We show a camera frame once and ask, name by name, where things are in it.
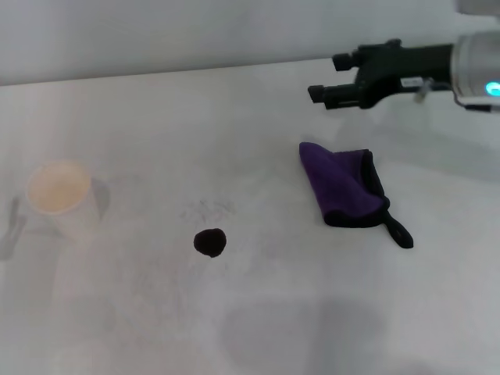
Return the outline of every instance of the white cup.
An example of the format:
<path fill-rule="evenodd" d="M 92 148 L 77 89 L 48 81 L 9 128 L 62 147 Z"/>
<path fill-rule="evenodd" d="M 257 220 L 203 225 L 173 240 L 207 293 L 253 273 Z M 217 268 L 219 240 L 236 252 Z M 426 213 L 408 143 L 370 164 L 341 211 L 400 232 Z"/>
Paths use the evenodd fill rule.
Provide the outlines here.
<path fill-rule="evenodd" d="M 77 162 L 50 162 L 28 181 L 27 199 L 35 210 L 52 219 L 68 238 L 91 240 L 99 223 L 91 175 Z"/>

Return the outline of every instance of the white table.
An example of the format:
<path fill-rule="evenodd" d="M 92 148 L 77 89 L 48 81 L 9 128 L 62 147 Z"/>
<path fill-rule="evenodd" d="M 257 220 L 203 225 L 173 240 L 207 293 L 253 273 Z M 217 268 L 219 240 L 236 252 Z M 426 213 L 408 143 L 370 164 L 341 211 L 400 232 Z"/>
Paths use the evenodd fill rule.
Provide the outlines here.
<path fill-rule="evenodd" d="M 30 212 L 0 262 L 0 373 L 498 375 L 500 117 L 449 93 L 326 111 L 328 60 L 0 87 L 0 172 L 77 159 L 91 247 Z M 322 223 L 298 143 L 370 148 L 383 227 Z M 193 249 L 220 227 L 223 254 Z"/>

